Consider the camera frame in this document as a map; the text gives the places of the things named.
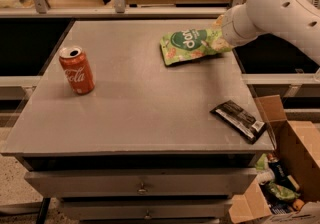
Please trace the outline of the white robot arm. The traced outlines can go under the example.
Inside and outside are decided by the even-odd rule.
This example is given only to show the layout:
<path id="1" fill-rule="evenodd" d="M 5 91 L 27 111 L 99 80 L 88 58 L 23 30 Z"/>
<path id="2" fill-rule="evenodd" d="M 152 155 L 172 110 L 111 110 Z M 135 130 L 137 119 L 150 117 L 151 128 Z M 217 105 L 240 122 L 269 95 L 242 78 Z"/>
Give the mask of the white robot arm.
<path id="1" fill-rule="evenodd" d="M 214 31 L 217 52 L 272 34 L 320 64 L 320 0 L 247 0 L 221 15 Z"/>

